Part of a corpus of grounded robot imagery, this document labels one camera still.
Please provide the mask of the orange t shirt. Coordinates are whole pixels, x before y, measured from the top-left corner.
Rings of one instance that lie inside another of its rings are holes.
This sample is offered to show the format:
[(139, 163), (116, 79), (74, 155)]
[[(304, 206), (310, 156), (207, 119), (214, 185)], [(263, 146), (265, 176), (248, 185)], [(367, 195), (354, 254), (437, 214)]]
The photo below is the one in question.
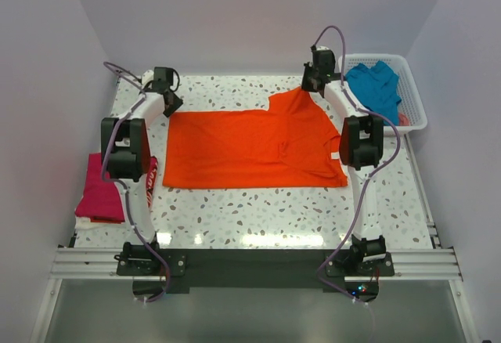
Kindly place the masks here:
[(163, 185), (346, 187), (334, 157), (340, 140), (325, 110), (301, 88), (270, 96), (266, 110), (178, 112), (169, 120)]

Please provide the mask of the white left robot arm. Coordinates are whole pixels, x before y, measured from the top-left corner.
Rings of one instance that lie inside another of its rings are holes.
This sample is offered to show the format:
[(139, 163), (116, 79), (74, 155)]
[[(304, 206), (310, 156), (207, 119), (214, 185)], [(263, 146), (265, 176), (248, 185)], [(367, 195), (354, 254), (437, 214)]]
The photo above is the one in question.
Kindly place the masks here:
[(162, 265), (162, 255), (153, 249), (157, 234), (146, 195), (151, 162), (148, 128), (158, 117), (170, 117), (181, 107), (182, 99), (176, 95), (180, 77), (170, 67), (154, 67), (151, 74), (139, 78), (114, 63), (103, 65), (139, 90), (123, 113), (101, 121), (101, 178), (112, 182), (119, 193), (124, 222), (131, 232), (126, 242), (145, 246), (135, 255), (135, 266), (154, 274)]

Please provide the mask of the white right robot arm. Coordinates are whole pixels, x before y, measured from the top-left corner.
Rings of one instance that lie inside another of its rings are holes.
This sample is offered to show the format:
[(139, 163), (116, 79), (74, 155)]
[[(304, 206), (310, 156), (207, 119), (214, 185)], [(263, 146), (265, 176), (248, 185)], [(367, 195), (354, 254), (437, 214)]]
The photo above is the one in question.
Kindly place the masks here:
[(348, 264), (354, 273), (367, 274), (386, 255), (378, 222), (375, 176), (384, 149), (384, 121), (366, 109), (335, 71), (335, 56), (327, 47), (311, 47), (312, 61), (305, 64), (301, 87), (317, 92), (343, 120), (339, 158), (347, 167), (355, 207)]

